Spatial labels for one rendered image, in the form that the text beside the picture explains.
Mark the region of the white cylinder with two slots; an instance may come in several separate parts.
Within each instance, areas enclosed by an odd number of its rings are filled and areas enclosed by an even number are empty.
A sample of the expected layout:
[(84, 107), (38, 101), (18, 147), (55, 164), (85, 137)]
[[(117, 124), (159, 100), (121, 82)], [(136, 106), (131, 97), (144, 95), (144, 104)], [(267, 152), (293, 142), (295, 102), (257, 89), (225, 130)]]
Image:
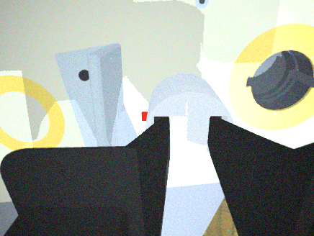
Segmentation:
[(170, 122), (169, 167), (195, 171), (212, 165), (208, 148), (210, 117), (233, 123), (233, 118), (211, 85), (192, 73), (176, 73), (153, 90), (148, 111), (142, 112), (145, 130), (161, 117)]

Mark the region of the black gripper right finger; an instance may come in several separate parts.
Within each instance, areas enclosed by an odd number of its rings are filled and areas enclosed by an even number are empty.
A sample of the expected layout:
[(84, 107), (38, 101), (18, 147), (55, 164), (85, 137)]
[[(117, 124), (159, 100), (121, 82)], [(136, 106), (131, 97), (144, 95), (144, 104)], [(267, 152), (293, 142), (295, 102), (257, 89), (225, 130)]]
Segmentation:
[(314, 142), (287, 147), (211, 116), (207, 144), (238, 236), (308, 236)]

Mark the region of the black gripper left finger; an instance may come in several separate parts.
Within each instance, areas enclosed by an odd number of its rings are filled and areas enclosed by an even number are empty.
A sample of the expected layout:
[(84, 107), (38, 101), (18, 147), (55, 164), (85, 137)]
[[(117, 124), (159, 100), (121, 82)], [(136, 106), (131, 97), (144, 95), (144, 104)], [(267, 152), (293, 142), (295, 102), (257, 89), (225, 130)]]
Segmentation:
[(161, 236), (170, 122), (161, 117), (126, 146), (24, 147), (0, 174), (17, 213), (25, 207), (121, 207), (130, 236)]

